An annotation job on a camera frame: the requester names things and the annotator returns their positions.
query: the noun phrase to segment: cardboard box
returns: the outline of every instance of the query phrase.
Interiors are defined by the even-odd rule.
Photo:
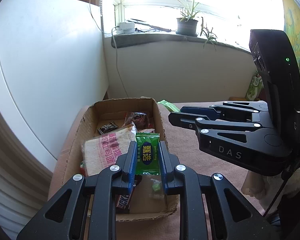
[[[93,138],[98,128],[111,121],[115,122],[119,127],[122,126],[126,112],[148,112],[156,132],[160,134],[160,140],[166,141],[159,108],[152,98],[104,100],[84,110],[78,114],[66,139],[63,151],[58,158],[50,185],[49,197],[74,174],[80,172],[79,165],[82,161],[82,142]],[[165,196],[162,199],[149,197],[151,191],[150,179],[152,177],[143,176],[141,183],[136,187],[132,195],[130,214],[117,214],[117,221],[156,219],[171,215],[177,210],[178,197],[175,195]]]

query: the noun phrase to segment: flower pot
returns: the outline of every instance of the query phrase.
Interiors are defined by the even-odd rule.
[[[196,33],[197,30],[197,20],[183,20],[180,22],[182,18],[177,18],[178,22],[178,30],[176,31],[176,34],[181,34],[181,35],[187,35],[187,36],[198,36]]]

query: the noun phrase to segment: snack package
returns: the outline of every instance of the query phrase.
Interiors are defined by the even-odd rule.
[[[149,194],[149,197],[154,199],[164,199],[164,193],[163,193],[161,181],[157,179],[151,179],[151,181],[152,181],[152,193]]]
[[[86,168],[86,165],[85,165],[84,161],[82,161],[80,163],[80,173],[86,177],[86,169],[85,168]]]
[[[246,99],[248,101],[255,100],[260,95],[262,88],[263,88],[262,78],[257,71],[256,74],[252,77],[250,86],[247,91]]]
[[[98,137],[84,141],[82,153],[87,176],[98,174],[115,164],[128,151],[130,141],[136,141],[137,129],[133,123]]]
[[[124,120],[124,126],[129,123],[134,123],[138,130],[151,128],[149,117],[145,113],[135,113],[135,112],[129,112],[126,113],[126,118]]]
[[[134,192],[134,189],[136,188],[136,186],[138,186],[138,184],[141,182],[141,180],[142,180],[141,175],[135,175],[131,194],[130,195],[117,195],[116,206],[115,206],[117,214],[129,214],[130,213],[129,203],[130,203],[132,194]]]
[[[110,122],[108,124],[105,124],[101,128],[99,128],[98,132],[102,135],[102,134],[114,131],[114,130],[116,130],[118,128],[119,128],[119,126],[117,126],[114,122]]]
[[[155,133],[155,129],[152,129],[152,128],[150,128],[150,129],[143,129],[143,130],[141,130],[141,131],[138,131],[138,132],[146,132],[146,133]]]
[[[158,133],[137,133],[138,145],[136,174],[159,175]]]
[[[170,103],[166,100],[158,102],[158,104],[164,105],[170,112],[180,112],[180,109],[177,108],[173,103]]]

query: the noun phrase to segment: green package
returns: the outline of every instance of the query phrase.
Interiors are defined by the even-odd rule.
[[[173,103],[170,103],[166,100],[158,102],[158,104],[164,105],[170,112],[180,112],[180,109],[177,108]]]
[[[136,134],[136,140],[138,145],[136,175],[159,175],[159,134],[140,132]]]
[[[257,71],[256,74],[252,77],[250,86],[247,91],[246,99],[248,101],[254,101],[260,95],[262,88],[263,88],[262,78]]]

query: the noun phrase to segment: clear plastic bag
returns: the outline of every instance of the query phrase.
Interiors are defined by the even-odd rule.
[[[151,179],[151,181],[152,181],[152,192],[151,194],[149,194],[149,197],[154,199],[164,199],[164,193],[163,193],[161,181],[157,179]]]
[[[138,132],[155,133],[155,129],[153,129],[153,128],[143,129],[143,130],[140,130]]]

